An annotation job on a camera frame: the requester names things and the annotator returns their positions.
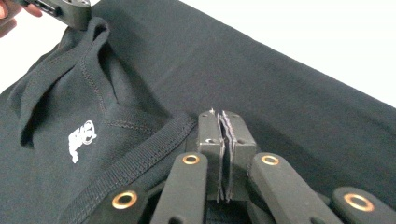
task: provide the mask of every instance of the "metal rivet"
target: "metal rivet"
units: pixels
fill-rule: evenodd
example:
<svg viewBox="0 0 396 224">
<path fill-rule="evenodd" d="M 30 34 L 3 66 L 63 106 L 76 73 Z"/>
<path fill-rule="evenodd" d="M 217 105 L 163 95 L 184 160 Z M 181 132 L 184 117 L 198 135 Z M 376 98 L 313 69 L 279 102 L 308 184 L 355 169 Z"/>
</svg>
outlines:
<svg viewBox="0 0 396 224">
<path fill-rule="evenodd" d="M 183 162 L 188 165 L 194 165 L 199 162 L 199 157 L 195 155 L 188 155 L 183 158 Z"/>
<path fill-rule="evenodd" d="M 364 202 L 365 205 L 360 205 L 360 204 L 354 203 L 352 201 L 352 199 L 361 200 L 362 202 Z M 348 193 L 348 194 L 344 195 L 344 200 L 350 206 L 352 206 L 358 210 L 361 210 L 363 212 L 373 212 L 374 211 L 374 205 L 368 199 L 366 199 L 363 196 L 360 196 L 358 194 Z"/>
<path fill-rule="evenodd" d="M 121 198 L 128 198 L 127 201 L 123 201 Z M 113 199 L 113 207 L 117 209 L 125 209 L 129 208 L 132 205 L 134 205 L 137 201 L 137 194 L 136 192 L 132 190 L 127 190 L 124 191 L 123 193 L 118 194 L 116 197 Z"/>
<path fill-rule="evenodd" d="M 265 164 L 268 164 L 268 165 L 278 165 L 279 159 L 274 156 L 263 156 L 262 162 L 264 162 Z"/>
</svg>

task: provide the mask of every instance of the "finger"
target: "finger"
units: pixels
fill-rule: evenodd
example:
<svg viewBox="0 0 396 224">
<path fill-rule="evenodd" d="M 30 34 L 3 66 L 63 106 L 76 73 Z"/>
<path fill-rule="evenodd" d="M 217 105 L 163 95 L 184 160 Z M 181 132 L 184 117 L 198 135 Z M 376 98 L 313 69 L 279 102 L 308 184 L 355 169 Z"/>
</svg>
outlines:
<svg viewBox="0 0 396 224">
<path fill-rule="evenodd" d="M 0 0 L 0 20 L 4 19 L 7 16 L 8 16 L 8 10 L 6 3 L 4 3 L 3 0 Z"/>
<path fill-rule="evenodd" d="M 41 17 L 43 13 L 41 10 L 36 7 L 35 5 L 29 4 L 27 7 L 23 7 L 27 12 L 29 12 L 31 15 L 34 15 L 36 17 Z"/>
<path fill-rule="evenodd" d="M 0 0 L 0 3 L 2 4 L 2 8 L 7 12 L 7 15 L 3 19 L 14 18 L 22 9 L 19 4 L 14 3 L 11 0 Z"/>
<path fill-rule="evenodd" d="M 0 38 L 8 34 L 12 29 L 14 29 L 17 26 L 17 21 L 15 19 L 10 20 L 6 24 L 2 25 L 0 27 Z"/>
</svg>

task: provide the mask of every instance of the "black mechanical part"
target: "black mechanical part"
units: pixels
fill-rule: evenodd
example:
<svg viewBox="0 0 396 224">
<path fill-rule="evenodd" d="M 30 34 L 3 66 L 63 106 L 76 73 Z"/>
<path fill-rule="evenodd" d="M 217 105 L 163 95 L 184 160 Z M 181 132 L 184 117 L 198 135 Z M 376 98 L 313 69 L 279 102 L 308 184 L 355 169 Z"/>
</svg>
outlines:
<svg viewBox="0 0 396 224">
<path fill-rule="evenodd" d="M 247 212 L 252 224 L 276 224 L 270 214 L 264 212 L 253 202 L 247 203 Z"/>
<path fill-rule="evenodd" d="M 351 187 L 338 188 L 332 195 L 332 207 L 347 223 L 394 224 L 396 212 L 374 195 Z"/>
<path fill-rule="evenodd" d="M 89 224 L 143 223 L 148 216 L 148 194 L 134 186 L 109 193 L 89 217 Z"/>
<path fill-rule="evenodd" d="M 248 201 L 248 169 L 257 153 L 257 144 L 239 115 L 223 111 L 219 120 L 226 138 L 223 172 L 226 201 Z"/>
<path fill-rule="evenodd" d="M 13 0 L 27 6 L 33 4 L 52 17 L 77 30 L 87 30 L 91 19 L 89 0 Z"/>
<path fill-rule="evenodd" d="M 224 140 L 221 136 L 219 117 L 212 109 L 202 113 L 198 118 L 198 152 L 208 160 L 207 199 L 224 200 L 221 186 L 223 176 Z"/>
<path fill-rule="evenodd" d="M 342 223 L 282 157 L 257 154 L 249 174 L 276 223 Z"/>
<path fill-rule="evenodd" d="M 150 223 L 204 223 L 206 174 L 203 154 L 177 156 Z"/>
</svg>

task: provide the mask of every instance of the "white printed logo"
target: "white printed logo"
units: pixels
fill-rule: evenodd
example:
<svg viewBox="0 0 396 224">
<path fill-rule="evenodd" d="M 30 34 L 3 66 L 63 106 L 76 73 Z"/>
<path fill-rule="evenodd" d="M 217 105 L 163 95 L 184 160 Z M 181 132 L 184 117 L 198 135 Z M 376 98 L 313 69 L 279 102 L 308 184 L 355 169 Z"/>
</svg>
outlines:
<svg viewBox="0 0 396 224">
<path fill-rule="evenodd" d="M 82 144 L 89 145 L 94 138 L 96 138 L 95 127 L 93 122 L 88 120 L 80 128 L 76 129 L 69 135 L 69 152 L 73 157 L 73 163 L 78 161 L 78 154 L 76 150 L 81 147 Z"/>
</svg>

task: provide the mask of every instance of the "white table surface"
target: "white table surface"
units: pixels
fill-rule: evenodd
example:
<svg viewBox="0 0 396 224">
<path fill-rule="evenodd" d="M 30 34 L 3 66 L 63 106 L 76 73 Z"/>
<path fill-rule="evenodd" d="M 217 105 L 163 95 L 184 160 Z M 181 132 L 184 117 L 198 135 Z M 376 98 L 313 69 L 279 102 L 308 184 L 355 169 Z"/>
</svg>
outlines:
<svg viewBox="0 0 396 224">
<path fill-rule="evenodd" d="M 396 0 L 182 0 L 272 49 L 396 107 Z M 61 39 L 26 12 L 0 39 L 0 92 Z"/>
</svg>

